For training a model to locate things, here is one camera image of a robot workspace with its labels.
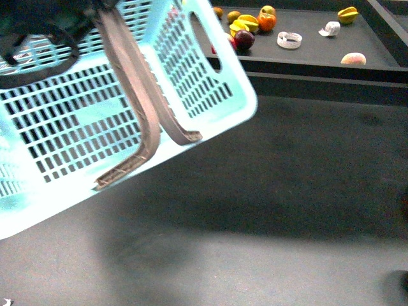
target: light blue basket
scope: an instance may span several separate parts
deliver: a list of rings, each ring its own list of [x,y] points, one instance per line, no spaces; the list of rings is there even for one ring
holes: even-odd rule
[[[184,128],[200,131],[205,141],[253,116],[256,95],[207,1],[128,0],[119,10]],[[217,50],[220,72],[201,51],[192,12]],[[0,91],[0,239],[94,195],[95,179],[138,148],[138,121],[97,30],[80,49],[67,73]],[[33,37],[19,68],[0,63],[0,73],[53,66],[67,52]],[[156,155],[128,177],[192,146],[163,132]]]

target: dark gray table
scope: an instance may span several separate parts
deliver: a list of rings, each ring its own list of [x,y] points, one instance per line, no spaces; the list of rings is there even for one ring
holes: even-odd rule
[[[261,97],[251,121],[0,241],[0,298],[407,305],[407,186],[408,109]]]

